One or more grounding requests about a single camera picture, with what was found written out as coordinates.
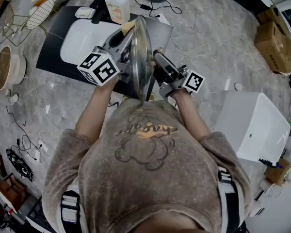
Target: acid-wash shirt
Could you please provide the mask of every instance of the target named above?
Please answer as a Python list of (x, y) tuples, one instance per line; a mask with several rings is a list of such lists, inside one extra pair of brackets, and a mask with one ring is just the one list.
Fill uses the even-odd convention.
[(205, 231), (218, 233), (218, 166), (240, 184), (247, 215), (249, 179), (222, 133), (197, 141), (169, 104), (130, 99), (112, 114), (93, 145), (74, 130), (63, 132), (47, 172), (43, 210), (58, 231), (57, 206), (78, 178), (91, 233), (129, 232), (162, 211), (183, 213)]

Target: white sink basin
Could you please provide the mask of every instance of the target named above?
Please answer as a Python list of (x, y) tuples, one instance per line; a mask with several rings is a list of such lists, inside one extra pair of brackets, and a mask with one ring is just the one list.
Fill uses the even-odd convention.
[(60, 50), (63, 61), (79, 65), (95, 46), (102, 46), (109, 35), (121, 28), (120, 25), (101, 21), (93, 24), (89, 19), (72, 23)]
[(258, 92), (229, 92), (215, 128), (223, 132), (237, 156), (276, 164), (290, 125), (273, 103)]

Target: white plastic bottle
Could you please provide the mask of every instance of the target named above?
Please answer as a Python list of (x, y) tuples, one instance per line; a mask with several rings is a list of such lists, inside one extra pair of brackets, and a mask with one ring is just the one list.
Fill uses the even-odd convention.
[(106, 0), (112, 21), (124, 24), (130, 19), (129, 0)]

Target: marble tile floor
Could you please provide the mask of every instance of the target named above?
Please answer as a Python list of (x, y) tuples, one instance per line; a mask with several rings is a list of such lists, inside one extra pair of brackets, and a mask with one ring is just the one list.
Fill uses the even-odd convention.
[[(88, 6), (93, 0), (70, 0), (67, 6)], [(153, 11), (153, 14), (163, 13), (171, 25), (174, 26), (172, 37), (183, 49), (197, 50), (182, 51), (169, 41), (166, 56), (176, 66), (187, 65), (206, 77), (201, 90), (193, 96), (196, 107), (208, 126), (213, 130), (223, 107), (226, 79), (241, 83), (246, 91), (264, 92), (287, 118), (288, 105), (291, 93), (288, 78), (273, 74), (262, 56), (254, 47), (254, 36), (258, 22), (253, 14), (242, 8), (233, 0), (169, 0), (172, 5), (183, 10), (181, 15), (174, 14), (169, 8)], [(12, 0), (11, 6), (17, 15), (28, 15), (31, 8), (30, 0)], [(148, 16), (149, 11), (141, 10), (134, 0), (130, 0), (131, 12)], [(43, 23), (49, 30), (56, 14), (52, 14)], [(4, 16), (0, 18), (0, 42), (2, 41), (2, 28)], [(16, 35), (15, 41), (22, 36)], [(44, 32), (37, 28), (18, 47), (11, 46), (8, 41), (0, 45), (10, 45), (12, 50), (25, 51), (28, 58), (27, 76), (19, 85), (11, 86), (13, 93), (18, 93), (19, 101), (11, 106), (7, 98), (0, 94), (0, 152), (3, 155), (7, 172), (13, 172), (20, 178), (13, 166), (6, 158), (5, 150), (16, 143), (17, 138), (23, 136), (21, 129), (14, 123), (13, 118), (5, 109), (15, 115), (20, 125), (25, 125), (27, 133), (39, 137), (44, 129), (57, 131), (48, 120), (41, 101), (36, 93), (32, 78), (36, 83), (37, 91), (42, 104), (48, 112), (49, 118), (62, 131), (65, 128), (74, 128), (80, 114), (86, 106), (94, 86), (70, 78), (49, 73), (35, 68), (39, 52), (45, 40)], [(158, 85), (153, 89), (159, 99)], [(121, 101), (122, 95), (113, 93), (111, 101)], [(106, 119), (115, 110), (115, 106), (108, 108)], [(59, 135), (48, 131), (41, 132), (46, 144), (55, 149)], [(26, 154), (25, 161), (34, 172), (34, 182), (21, 179), (36, 197), (41, 195), (44, 178), (49, 161), (39, 164)], [(241, 160), (253, 189), (258, 184), (265, 170), (263, 165)]]

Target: wire chair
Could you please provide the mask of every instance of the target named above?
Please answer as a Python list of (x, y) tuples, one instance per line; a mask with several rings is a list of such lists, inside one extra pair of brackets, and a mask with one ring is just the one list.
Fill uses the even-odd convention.
[[(12, 7), (8, 5), (6, 9), (4, 27), (2, 32), (3, 37), (6, 37), (14, 46), (17, 47), (26, 40), (31, 30), (37, 27), (40, 27), (44, 31), (45, 35), (48, 35), (46, 29), (41, 24), (50, 15), (50, 13), (53, 11), (53, 8), (54, 0), (47, 0), (35, 10), (31, 17), (27, 17), (15, 15)], [(25, 21), (23, 23), (17, 23), (16, 21), (18, 20), (18, 17), (25, 18)], [(28, 33), (26, 34), (25, 38), (16, 45), (13, 42), (12, 37), (15, 33), (22, 31), (23, 29), (28, 30)]]

